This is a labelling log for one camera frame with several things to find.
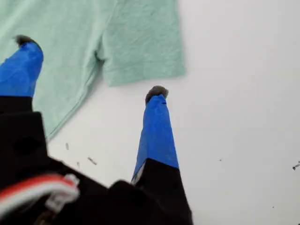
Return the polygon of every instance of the electrical cable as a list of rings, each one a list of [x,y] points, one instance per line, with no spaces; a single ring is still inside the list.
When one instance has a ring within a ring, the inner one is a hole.
[[[65,203],[79,196],[77,184],[61,175],[45,174],[21,181],[0,191],[0,220],[17,207],[49,194],[63,194]]]

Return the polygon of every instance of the t-shirt sleeve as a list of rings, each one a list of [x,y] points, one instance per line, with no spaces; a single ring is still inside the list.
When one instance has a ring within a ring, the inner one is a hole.
[[[119,0],[97,56],[109,86],[184,74],[176,0]]]

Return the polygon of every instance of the white table surface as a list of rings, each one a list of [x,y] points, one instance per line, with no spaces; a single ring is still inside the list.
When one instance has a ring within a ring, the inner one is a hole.
[[[107,186],[130,181],[144,97],[161,84],[195,224],[299,224],[300,1],[181,0],[180,14],[186,76],[97,78],[50,155]]]

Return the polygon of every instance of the mint green t-shirt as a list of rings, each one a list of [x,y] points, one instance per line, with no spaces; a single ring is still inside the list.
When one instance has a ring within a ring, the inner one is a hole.
[[[0,62],[17,50],[18,34],[43,49],[34,109],[48,138],[100,69],[109,86],[184,74],[176,0],[0,0],[0,22]]]

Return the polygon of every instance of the t-shirt hem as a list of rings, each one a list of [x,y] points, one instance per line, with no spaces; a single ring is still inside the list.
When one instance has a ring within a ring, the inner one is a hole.
[[[141,63],[130,67],[103,68],[102,73],[107,85],[114,87],[142,80],[182,76],[185,67],[182,61]]]

